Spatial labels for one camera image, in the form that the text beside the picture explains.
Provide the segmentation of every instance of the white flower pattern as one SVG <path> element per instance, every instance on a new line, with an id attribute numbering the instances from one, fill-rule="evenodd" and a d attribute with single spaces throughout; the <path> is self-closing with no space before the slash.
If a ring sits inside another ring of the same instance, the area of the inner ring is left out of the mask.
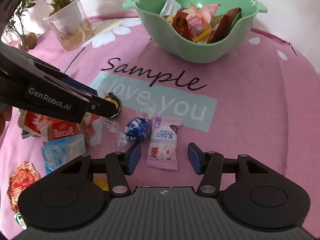
<path id="1" fill-rule="evenodd" d="M 90 43 L 93 48 L 109 44 L 116 40 L 116 35 L 129 34 L 131 30 L 128 27 L 138 26 L 141 23 L 140 18 L 124 18 L 94 22 L 92 23 L 94 36 L 82 44 L 82 47 L 88 46 Z"/>

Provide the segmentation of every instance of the round chocolate candy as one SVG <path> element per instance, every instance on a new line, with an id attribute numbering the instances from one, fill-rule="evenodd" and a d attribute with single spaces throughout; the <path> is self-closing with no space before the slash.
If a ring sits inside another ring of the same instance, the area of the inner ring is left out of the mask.
<path id="1" fill-rule="evenodd" d="M 150 134 L 151 126 L 144 118 L 135 118 L 127 124 L 125 135 L 130 142 L 143 142 Z"/>

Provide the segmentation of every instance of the clear plastic wrapper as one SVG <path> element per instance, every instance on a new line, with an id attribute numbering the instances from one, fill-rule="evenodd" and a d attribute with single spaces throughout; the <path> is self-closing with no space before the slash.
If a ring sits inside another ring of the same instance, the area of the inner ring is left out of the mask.
<path id="1" fill-rule="evenodd" d="M 103 123 L 108 131 L 117 133 L 117 147 L 123 149 L 128 143 L 143 142 L 150 135 L 153 116 L 154 107 L 146 106 L 137 112 L 137 117 L 132 119 L 124 129 L 121 129 L 115 120 L 103 118 Z"/>

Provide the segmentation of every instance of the brown candy bar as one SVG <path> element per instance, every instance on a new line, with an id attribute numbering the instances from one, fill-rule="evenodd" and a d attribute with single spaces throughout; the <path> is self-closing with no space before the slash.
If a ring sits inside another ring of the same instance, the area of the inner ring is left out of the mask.
<path id="1" fill-rule="evenodd" d="M 241 8 L 234 8 L 222 16 L 220 22 L 212 30 L 207 43 L 215 43 L 227 37 L 230 32 L 232 22 L 235 20 L 239 12 L 241 12 Z"/>
<path id="2" fill-rule="evenodd" d="M 222 16 L 221 20 L 211 31 L 207 44 L 223 40 L 229 32 L 229 16 Z"/>
<path id="3" fill-rule="evenodd" d="M 172 27 L 175 29 L 177 33 L 179 33 L 183 38 L 187 40 L 191 40 L 188 21 L 186 17 L 187 13 L 177 12 L 176 16 L 173 19 Z"/>

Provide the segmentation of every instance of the chocolate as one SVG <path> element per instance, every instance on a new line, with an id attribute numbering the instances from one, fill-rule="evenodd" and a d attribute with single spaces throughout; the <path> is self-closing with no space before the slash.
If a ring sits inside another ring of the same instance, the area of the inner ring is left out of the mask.
<path id="1" fill-rule="evenodd" d="M 234 8 L 229 10 L 220 21 L 215 25 L 210 33 L 208 44 L 215 43 L 223 40 L 231 31 L 231 26 L 233 21 L 236 19 L 237 15 L 241 12 L 241 8 Z"/>
<path id="2" fill-rule="evenodd" d="M 126 126 L 125 135 L 129 142 L 143 142 L 150 134 L 151 126 L 145 118 L 135 118 Z"/>

